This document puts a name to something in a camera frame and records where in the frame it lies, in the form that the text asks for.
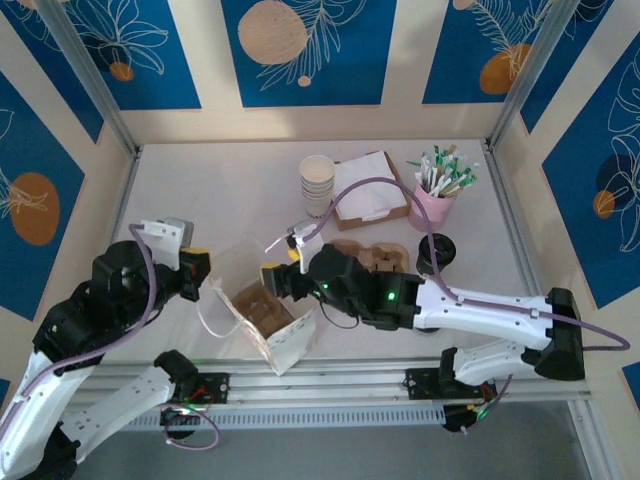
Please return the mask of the circuit board with green light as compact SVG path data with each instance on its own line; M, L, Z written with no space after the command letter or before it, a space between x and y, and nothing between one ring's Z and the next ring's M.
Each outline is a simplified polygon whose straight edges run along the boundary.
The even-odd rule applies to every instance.
M182 426L207 426L210 424L210 404L166 402L159 405L160 426L175 429Z
M494 398L487 401L445 405L443 427L450 433L467 435L469 430L484 420L498 403L499 400Z

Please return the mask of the coffee cup with black sleeve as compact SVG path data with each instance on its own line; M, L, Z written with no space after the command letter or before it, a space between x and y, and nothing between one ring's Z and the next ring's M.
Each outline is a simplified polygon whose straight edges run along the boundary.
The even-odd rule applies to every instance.
M434 266L437 266L438 270L442 271L455 259L456 247L449 237L440 233L434 233L433 243L436 262L433 262L431 258L428 235L425 235L418 245L416 270L421 275L433 276L435 273Z

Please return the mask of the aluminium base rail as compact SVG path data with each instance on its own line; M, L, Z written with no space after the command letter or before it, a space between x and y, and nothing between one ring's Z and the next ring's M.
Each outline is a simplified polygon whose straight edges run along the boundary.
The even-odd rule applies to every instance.
M196 365L201 373L228 373L228 408L294 408L408 404L405 371L435 368L434 358L301 360L282 376L264 361L217 360ZM106 399L142 374L142 363L104 362L73 395L68 412ZM586 381L560 382L514 374L502 401L591 400Z

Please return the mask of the aluminium table side rail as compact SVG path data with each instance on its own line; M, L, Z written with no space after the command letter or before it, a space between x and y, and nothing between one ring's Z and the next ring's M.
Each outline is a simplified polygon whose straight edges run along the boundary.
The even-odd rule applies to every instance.
M110 230L109 241L107 243L108 247L110 247L112 244L114 244L118 240L119 233L120 233L120 230L124 221L124 217L126 214L126 210L128 208L130 195L135 184L137 172L139 170L140 159L141 159L143 150L144 150L143 145L138 146L136 148L135 155L132 158L132 162L130 164L130 167L126 176L126 181L124 183L124 187L122 189L122 192L119 197L119 201L117 203L116 215ZM81 360L81 363L88 362L92 364L99 364L100 359L106 353L126 343L129 340L129 338L130 338L130 334L128 332L125 332L125 334L119 339L116 339L113 342L103 347L100 347L94 351L91 351L85 354Z
M498 158L487 143L483 144L483 154L524 293L527 296L544 298L547 303L546 309L552 312L552 296L550 296L550 291L544 288L538 278L533 250L529 245L528 234L525 232L524 217L517 198L512 192L509 179L504 173Z

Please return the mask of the aluminium frame post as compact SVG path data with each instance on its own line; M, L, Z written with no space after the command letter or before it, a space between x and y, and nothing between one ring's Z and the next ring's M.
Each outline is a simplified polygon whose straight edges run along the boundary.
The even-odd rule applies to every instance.
M520 112L544 70L580 0L553 0L529 54L508 92L497 120L487 137L488 151L494 154L515 116Z
M132 161L139 147L126 126L120 109L106 82L83 44L64 8L57 0L33 0L36 10L50 31L75 76L92 103L113 131L116 140Z

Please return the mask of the pink holder cup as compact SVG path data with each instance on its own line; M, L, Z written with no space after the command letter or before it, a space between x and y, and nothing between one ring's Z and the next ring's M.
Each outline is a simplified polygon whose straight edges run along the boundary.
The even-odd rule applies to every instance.
M422 216L422 210L424 210L431 223L432 231L438 231L444 225L455 203L455 198L434 197L427 193L420 183L415 186L413 195L408 214L410 225L418 231L426 231Z

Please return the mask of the white paper bag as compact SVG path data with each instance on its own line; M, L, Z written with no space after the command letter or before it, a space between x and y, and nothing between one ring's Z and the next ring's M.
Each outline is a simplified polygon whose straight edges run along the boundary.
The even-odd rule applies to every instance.
M219 340L241 332L272 371L281 376L311 348L316 330L316 309L295 307L290 300L283 301L273 295L295 320L265 339L232 304L239 292L255 282L262 284L260 268L265 263L268 263L265 249L250 239L214 254L211 272L202 285L200 300L196 303L196 312L204 329Z

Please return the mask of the brown cardboard cup carrier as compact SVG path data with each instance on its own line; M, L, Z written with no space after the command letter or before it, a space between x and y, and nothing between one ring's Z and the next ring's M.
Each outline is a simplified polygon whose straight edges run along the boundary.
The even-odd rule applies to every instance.
M232 304L265 339L295 320L282 303L259 282L239 292Z
M348 239L330 241L340 252L355 257L370 272L409 272L409 254L397 243L377 242L371 246Z

